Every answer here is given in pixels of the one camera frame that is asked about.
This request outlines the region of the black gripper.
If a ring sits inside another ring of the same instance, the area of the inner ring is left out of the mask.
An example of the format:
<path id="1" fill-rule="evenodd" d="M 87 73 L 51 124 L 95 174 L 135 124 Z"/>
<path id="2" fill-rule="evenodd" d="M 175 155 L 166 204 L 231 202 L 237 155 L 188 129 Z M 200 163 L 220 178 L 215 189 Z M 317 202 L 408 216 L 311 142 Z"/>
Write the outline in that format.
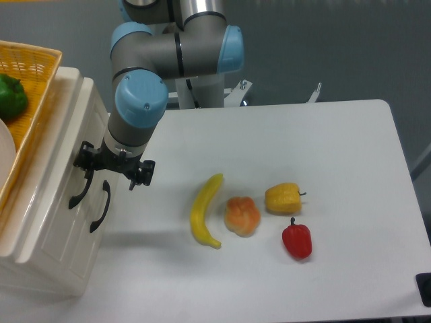
<path id="1" fill-rule="evenodd" d="M 73 165 L 85 172 L 85 179 L 90 179 L 98 170 L 123 174 L 130 180 L 129 190 L 133 190 L 136 186 L 149 186 L 156 167 L 155 161 L 142 162 L 140 158 L 141 155 L 127 157 L 126 153 L 116 155 L 105 144 L 95 148 L 90 142 L 83 141 Z"/>

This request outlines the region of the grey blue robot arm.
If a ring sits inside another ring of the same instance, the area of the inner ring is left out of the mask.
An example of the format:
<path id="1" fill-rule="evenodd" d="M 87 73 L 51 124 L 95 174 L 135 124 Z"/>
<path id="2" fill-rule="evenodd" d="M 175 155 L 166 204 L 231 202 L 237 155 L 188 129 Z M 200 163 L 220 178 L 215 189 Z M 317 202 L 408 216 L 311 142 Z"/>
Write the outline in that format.
<path id="1" fill-rule="evenodd" d="M 149 185 L 153 161 L 141 156 L 168 103 L 168 79 L 242 69 L 244 40 L 227 22 L 222 1 L 120 1 L 125 21 L 111 37 L 114 106 L 101 146 L 85 141 L 74 166 L 124 175 Z"/>

